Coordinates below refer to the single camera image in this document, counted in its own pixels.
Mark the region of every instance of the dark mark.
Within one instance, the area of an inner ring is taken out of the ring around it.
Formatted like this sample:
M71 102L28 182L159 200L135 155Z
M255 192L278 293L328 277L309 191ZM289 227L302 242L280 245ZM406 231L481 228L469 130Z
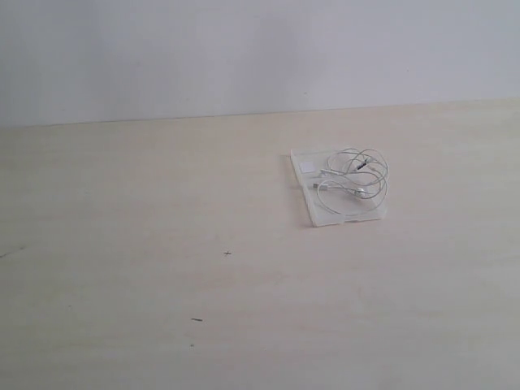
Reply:
M12 252L5 252L4 254L0 254L0 258L4 258L6 256L9 256L10 254L15 254L16 252L19 252L20 250L24 250L25 245L20 246L17 250L14 250Z

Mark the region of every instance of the clear plastic case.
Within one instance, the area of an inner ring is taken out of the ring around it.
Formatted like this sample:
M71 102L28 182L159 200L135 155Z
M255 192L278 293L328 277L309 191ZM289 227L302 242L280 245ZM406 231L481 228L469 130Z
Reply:
M387 208L384 203L386 192L371 199L360 199L344 190L334 189L333 185L326 188L326 185L322 184L325 180L331 183L336 179L337 176L327 173L329 168L327 161L341 150L345 149L291 150L292 165L303 190L310 219L316 227L382 219L386 215Z

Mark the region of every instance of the light wooden table surface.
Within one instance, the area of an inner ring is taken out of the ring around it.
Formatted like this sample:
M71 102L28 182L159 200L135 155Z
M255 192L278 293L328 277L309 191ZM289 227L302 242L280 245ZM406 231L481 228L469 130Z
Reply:
M310 226L320 145L386 219ZM518 389L519 170L518 99L3 129L0 388Z

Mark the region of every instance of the earphones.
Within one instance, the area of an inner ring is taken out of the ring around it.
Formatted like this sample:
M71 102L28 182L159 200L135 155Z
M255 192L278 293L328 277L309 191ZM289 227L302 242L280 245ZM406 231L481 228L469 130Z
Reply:
M383 204L388 194L388 164L383 155L375 149L359 151L354 148L343 149L331 154L326 162L326 169L321 170L320 178L314 183L316 196L326 210L345 216L363 215L376 210ZM330 207L320 192L329 189L345 192L360 201L374 200L374 207L356 214L346 214Z

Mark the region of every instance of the white wall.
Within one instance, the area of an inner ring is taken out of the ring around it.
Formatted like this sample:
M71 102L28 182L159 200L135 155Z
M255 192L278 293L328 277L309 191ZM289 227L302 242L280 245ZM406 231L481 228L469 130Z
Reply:
M2 0L0 126L520 95L517 0Z

